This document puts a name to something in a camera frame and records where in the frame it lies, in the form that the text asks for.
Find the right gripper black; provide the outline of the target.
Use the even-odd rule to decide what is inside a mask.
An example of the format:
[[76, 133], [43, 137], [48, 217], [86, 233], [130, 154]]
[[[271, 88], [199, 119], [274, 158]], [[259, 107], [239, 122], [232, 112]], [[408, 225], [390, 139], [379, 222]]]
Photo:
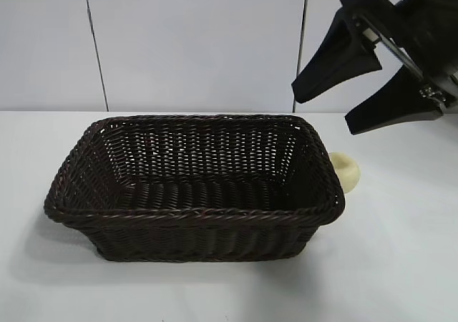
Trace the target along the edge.
[[373, 33], [401, 63], [375, 94], [345, 116], [353, 135], [436, 120], [457, 106], [457, 0], [340, 0], [317, 52], [291, 84], [305, 103], [354, 77], [379, 71]]

